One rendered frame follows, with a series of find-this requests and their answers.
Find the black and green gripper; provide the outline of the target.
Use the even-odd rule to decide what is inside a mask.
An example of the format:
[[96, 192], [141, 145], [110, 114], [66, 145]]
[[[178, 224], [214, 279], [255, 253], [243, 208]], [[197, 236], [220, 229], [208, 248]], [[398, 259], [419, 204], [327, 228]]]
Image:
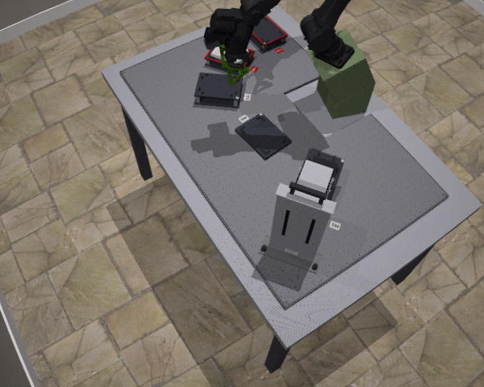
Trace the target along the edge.
[[[249, 72], [248, 66], [243, 66], [242, 64], [234, 63], [234, 61], [236, 61], [237, 59], [243, 60], [243, 62], [247, 62], [247, 63], [250, 60], [250, 57], [249, 57], [249, 55], [246, 51], [250, 38], [245, 39], [245, 38], [241, 37], [241, 39], [244, 40], [244, 42], [241, 46], [239, 55], [227, 53], [227, 50], [226, 50], [224, 45], [219, 46], [222, 66], [223, 66], [223, 68], [227, 67], [227, 75], [228, 75], [229, 85], [234, 85], [243, 75], [245, 75], [246, 73]], [[225, 52], [225, 53], [223, 53], [223, 52]], [[225, 63], [224, 57], [225, 57], [227, 63]], [[236, 70], [236, 69], [238, 69], [238, 70]], [[232, 71], [233, 70], [241, 71], [234, 80], [232, 80]]]

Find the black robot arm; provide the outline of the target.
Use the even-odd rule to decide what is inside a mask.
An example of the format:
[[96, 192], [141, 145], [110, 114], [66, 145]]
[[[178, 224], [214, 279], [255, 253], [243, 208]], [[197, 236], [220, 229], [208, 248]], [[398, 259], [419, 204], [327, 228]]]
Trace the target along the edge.
[[[280, 1], [240, 0], [240, 9], [216, 9], [211, 16], [210, 27], [206, 28], [204, 34], [203, 41], [207, 50], [224, 45], [227, 53], [239, 55], [244, 42], [241, 37], [249, 39], [254, 26], [257, 26]], [[325, 0], [320, 8], [315, 8], [300, 23], [309, 50], [314, 52], [315, 57], [338, 69], [342, 69], [355, 52], [353, 47], [343, 44], [342, 38], [336, 35], [334, 29], [350, 1]], [[232, 32], [238, 35], [239, 39]]]

